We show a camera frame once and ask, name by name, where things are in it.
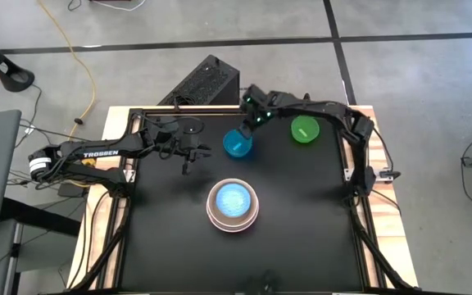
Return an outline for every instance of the blue cup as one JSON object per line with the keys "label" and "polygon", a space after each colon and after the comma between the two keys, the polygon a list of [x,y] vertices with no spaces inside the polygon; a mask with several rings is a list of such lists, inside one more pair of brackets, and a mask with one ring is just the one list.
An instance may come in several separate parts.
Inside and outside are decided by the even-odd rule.
{"label": "blue cup", "polygon": [[252,137],[244,138],[236,129],[232,129],[223,137],[223,147],[232,157],[243,157],[252,148]]}

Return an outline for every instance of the green cup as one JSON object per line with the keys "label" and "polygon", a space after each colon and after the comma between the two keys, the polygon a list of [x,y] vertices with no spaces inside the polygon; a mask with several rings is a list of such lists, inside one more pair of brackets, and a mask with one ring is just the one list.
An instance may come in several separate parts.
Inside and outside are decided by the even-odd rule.
{"label": "green cup", "polygon": [[291,123],[291,134],[299,143],[310,143],[320,134],[320,125],[313,117],[298,116]]}

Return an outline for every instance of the black mat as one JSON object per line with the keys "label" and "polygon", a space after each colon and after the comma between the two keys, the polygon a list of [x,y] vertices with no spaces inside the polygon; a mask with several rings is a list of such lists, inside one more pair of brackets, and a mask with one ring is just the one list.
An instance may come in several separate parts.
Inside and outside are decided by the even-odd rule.
{"label": "black mat", "polygon": [[[294,142],[291,120],[274,120],[254,136],[252,154],[234,160],[222,147],[239,116],[202,116],[202,141],[214,156],[182,176],[183,159],[140,161],[120,286],[146,292],[243,289],[250,275],[274,270],[281,291],[361,289],[351,221],[341,205],[341,157],[336,133],[320,122],[319,138]],[[255,224],[227,234],[206,214],[211,187],[225,178],[247,181],[260,200]]]}

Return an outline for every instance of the concrete floor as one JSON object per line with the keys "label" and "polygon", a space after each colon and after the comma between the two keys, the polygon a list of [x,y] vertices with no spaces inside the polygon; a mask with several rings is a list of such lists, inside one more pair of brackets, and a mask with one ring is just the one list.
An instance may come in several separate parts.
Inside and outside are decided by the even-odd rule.
{"label": "concrete floor", "polygon": [[[321,0],[147,0],[132,12],[85,0],[68,12],[68,1],[45,2],[79,46],[330,36]],[[331,3],[341,36],[472,33],[472,0]],[[0,16],[1,49],[65,46],[36,2],[0,0],[0,15],[4,11],[13,13]],[[461,190],[459,167],[472,141],[472,39],[344,43],[343,51],[357,103],[374,105],[395,169],[403,174],[395,187],[420,286],[472,293],[472,202]],[[158,103],[208,54],[238,68],[242,87],[254,83],[346,101],[331,43],[86,52],[79,57],[97,81],[98,102],[78,135],[100,138],[109,106]],[[68,133],[90,100],[84,70],[67,53],[8,57],[32,70],[43,89],[36,125]],[[34,88],[9,93],[0,84],[0,111],[18,108],[29,118],[36,94]],[[41,134],[25,140],[13,168],[27,170],[26,156],[44,144]],[[472,194],[472,170],[467,185]],[[34,205],[58,199],[55,191],[17,187],[7,196]],[[36,247],[58,241],[48,237]],[[61,291],[57,267],[75,241],[63,245],[57,265],[23,276],[21,293]]]}

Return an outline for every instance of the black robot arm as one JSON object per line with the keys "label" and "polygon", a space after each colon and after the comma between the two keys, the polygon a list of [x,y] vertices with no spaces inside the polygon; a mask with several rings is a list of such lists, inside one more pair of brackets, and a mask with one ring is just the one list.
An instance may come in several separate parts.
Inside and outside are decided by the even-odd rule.
{"label": "black robot arm", "polygon": [[273,118],[305,115],[326,119],[351,146],[354,171],[347,182],[349,193],[354,196],[370,194],[376,177],[365,155],[374,123],[360,111],[339,102],[299,99],[291,93],[272,91],[265,94],[256,85],[247,89],[240,109],[246,114],[239,127],[245,138],[249,138],[252,132]]}
{"label": "black robot arm", "polygon": [[200,157],[210,156],[210,148],[200,143],[197,133],[179,131],[178,119],[166,117],[151,121],[147,128],[133,134],[125,133],[114,140],[87,142],[67,141],[46,146],[29,156],[30,176],[41,184],[72,179],[89,184],[102,184],[110,195],[127,197],[125,174],[120,168],[100,170],[81,163],[99,157],[139,159],[150,152],[159,152],[163,160],[173,155],[184,158],[182,174],[189,173],[190,164]]}

